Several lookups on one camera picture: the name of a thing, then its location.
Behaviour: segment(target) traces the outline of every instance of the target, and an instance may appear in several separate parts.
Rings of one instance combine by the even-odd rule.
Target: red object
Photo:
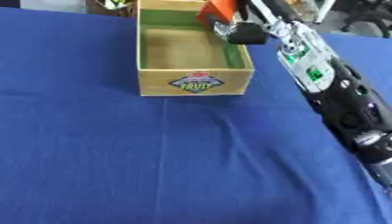
[[[213,14],[220,18],[222,22],[231,22],[235,12],[235,0],[209,0],[200,10],[198,19],[208,27],[209,23],[206,21],[206,15]]]

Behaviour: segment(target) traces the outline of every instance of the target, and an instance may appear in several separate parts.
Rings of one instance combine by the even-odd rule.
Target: box label
[[[212,77],[209,73],[189,73],[186,77],[175,80],[170,84],[176,88],[197,94],[225,83]]]

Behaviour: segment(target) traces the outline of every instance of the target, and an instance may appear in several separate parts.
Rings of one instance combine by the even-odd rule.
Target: wooden box
[[[203,1],[139,0],[140,93],[242,95],[254,68],[243,45],[230,45],[197,19]]]

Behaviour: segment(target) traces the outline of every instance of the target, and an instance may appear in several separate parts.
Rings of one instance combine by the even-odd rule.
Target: blue cloth
[[[274,41],[244,96],[143,98],[132,19],[0,9],[0,29],[2,223],[392,223]],[[326,39],[391,102],[392,42]]]

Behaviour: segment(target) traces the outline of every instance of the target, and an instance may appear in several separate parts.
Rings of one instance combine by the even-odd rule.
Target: white floor
[[[86,12],[85,0],[21,0],[21,5],[32,10]]]
[[[86,0],[21,0],[21,4],[23,8],[32,10],[86,12]],[[345,17],[344,13],[331,11],[325,21],[315,28],[320,32],[340,32]],[[381,35],[373,24],[368,23],[356,23],[348,34],[379,37]]]

